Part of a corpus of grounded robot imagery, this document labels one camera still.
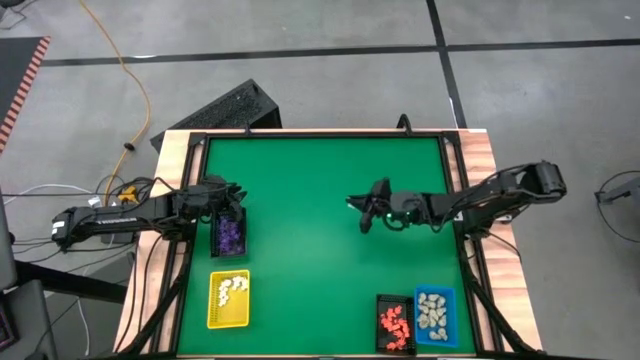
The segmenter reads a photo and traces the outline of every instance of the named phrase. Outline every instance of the green mat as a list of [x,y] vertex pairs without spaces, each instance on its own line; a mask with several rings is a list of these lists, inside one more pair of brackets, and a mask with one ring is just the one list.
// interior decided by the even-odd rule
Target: green mat
[[[458,348],[418,352],[475,351],[452,227],[376,221],[363,235],[345,203],[384,176],[396,191],[446,192],[436,139],[214,139],[206,166],[248,191],[248,255],[212,259],[198,226],[178,354],[373,354],[376,294],[418,284],[455,289],[459,329]],[[251,272],[249,326],[209,330],[209,276],[235,269]]]

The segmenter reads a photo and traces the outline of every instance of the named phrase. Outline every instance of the yellow clip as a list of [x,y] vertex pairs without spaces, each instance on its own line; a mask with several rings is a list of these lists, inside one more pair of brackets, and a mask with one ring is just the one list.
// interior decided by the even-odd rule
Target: yellow clip
[[126,188],[120,195],[118,195],[118,199],[124,204],[126,202],[138,203],[136,200],[136,187],[131,185]]

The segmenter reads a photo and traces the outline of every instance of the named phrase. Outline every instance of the concrete floor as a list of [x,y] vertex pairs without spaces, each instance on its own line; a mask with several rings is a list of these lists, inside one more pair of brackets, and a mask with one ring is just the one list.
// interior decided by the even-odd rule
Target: concrete floor
[[[435,43],[422,0],[88,4],[127,56]],[[640,37],[640,4],[631,0],[439,0],[437,6],[448,44]],[[0,31],[0,37],[51,35],[47,59],[113,56],[76,1],[38,1],[25,13],[26,22]],[[560,165],[569,187],[561,202],[532,207],[514,224],[544,348],[560,355],[636,358],[640,245],[606,229],[593,192],[614,173],[640,169],[640,47],[450,57],[468,126],[489,130],[498,166],[544,158]],[[437,53],[131,68],[151,97],[149,134],[248,78],[280,105],[285,127],[383,127],[394,125],[402,112],[416,127],[455,126]],[[51,182],[95,188],[143,116],[135,84],[117,66],[42,68],[0,160],[3,190]],[[122,176],[150,176],[156,159],[151,146],[140,146]],[[52,216],[85,200],[20,199],[8,207],[11,228],[19,238],[46,235]],[[605,213],[621,232],[640,238],[637,209],[623,202]],[[98,245],[90,240],[83,246]],[[33,260],[52,251],[35,249],[21,258]],[[103,256],[72,254],[45,264],[64,270]],[[114,275],[109,280],[121,279]],[[62,306],[52,307],[52,313]],[[102,314],[95,311],[89,322],[100,323]],[[56,328],[58,339],[79,336],[75,321]],[[115,324],[101,331],[109,329],[115,334]],[[92,343],[93,354],[110,342],[108,336],[99,338]],[[61,355],[72,358],[83,351],[79,346]]]

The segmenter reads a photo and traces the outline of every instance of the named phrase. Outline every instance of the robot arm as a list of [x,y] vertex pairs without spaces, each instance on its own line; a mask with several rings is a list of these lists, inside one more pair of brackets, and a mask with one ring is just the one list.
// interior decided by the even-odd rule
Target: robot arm
[[219,176],[209,176],[200,185],[172,190],[139,204],[108,207],[73,207],[53,219],[51,239],[63,252],[94,235],[156,230],[168,240],[186,240],[200,217],[232,210],[242,217],[242,188]]
[[387,228],[401,231],[409,225],[429,225],[435,232],[466,210],[467,233],[489,230],[503,216],[515,218],[530,204],[552,203],[567,193],[558,166],[546,161],[501,170],[479,184],[452,194],[392,192],[388,178],[374,183],[371,192],[352,195],[347,203],[362,212],[360,231],[369,232],[374,217]]

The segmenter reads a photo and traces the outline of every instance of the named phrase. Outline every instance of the purple object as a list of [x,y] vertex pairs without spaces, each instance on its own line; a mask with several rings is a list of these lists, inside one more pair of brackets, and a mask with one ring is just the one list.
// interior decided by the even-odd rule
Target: purple object
[[229,215],[220,215],[216,221],[216,233],[221,256],[245,253],[240,224]]

